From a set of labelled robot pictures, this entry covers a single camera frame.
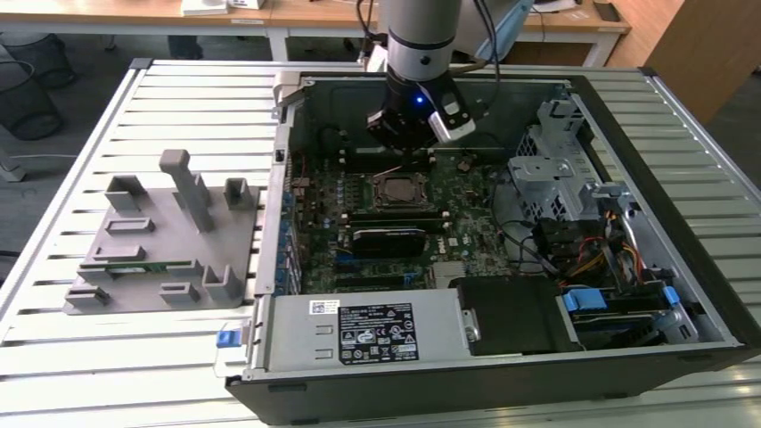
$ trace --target white sticker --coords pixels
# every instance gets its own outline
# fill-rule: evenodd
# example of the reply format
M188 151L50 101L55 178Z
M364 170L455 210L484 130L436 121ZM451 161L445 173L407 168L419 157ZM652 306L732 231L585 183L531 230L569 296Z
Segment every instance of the white sticker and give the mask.
M309 300L309 315L337 314L341 300Z
M263 20L230 20L234 24L264 25Z

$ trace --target motherboard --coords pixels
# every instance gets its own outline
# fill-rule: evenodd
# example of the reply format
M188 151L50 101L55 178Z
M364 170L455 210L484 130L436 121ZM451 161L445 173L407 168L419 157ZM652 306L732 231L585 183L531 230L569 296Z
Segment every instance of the motherboard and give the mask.
M447 288L449 276L509 275L491 215L504 160L485 158L437 151L379 170L389 164L296 154L301 293Z

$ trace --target wooden desk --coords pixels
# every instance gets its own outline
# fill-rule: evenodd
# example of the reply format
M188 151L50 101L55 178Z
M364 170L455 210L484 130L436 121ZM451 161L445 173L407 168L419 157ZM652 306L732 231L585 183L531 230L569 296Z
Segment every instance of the wooden desk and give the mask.
M283 62L288 37L363 36L353 0L269 0L263 10L231 8L228 15L188 17L180 15L180 0L0 0L0 31L264 36L273 60ZM603 66L628 31L627 23L601 21L585 0L572 11L531 16L519 41L591 44L584 65Z
M315 2L277 0L272 4L271 14L273 31L268 31L271 36L276 37L271 43L281 45L277 50L287 52L284 40L287 37L307 35L351 37L347 31L353 33L357 29L353 3L353 0L319 0ZM592 0L584 0L583 5L569 11L545 13L541 17L532 14L525 22L519 41L592 45L584 66L601 67L608 61L619 37L627 34L629 29L631 26L625 21L603 21L595 10Z

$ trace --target white cable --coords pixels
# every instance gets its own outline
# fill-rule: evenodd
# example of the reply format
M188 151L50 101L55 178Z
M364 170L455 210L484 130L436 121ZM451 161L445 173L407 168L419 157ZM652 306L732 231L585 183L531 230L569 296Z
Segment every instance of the white cable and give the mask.
M23 154L20 156L11 156L11 159L22 158L76 158L76 154Z

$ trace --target cpu socket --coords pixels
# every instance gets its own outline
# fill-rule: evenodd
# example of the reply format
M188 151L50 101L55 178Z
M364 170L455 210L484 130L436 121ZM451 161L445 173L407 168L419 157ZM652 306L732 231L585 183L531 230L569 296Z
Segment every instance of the cpu socket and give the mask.
M375 207L380 210L428 208L423 174L393 174L373 178Z

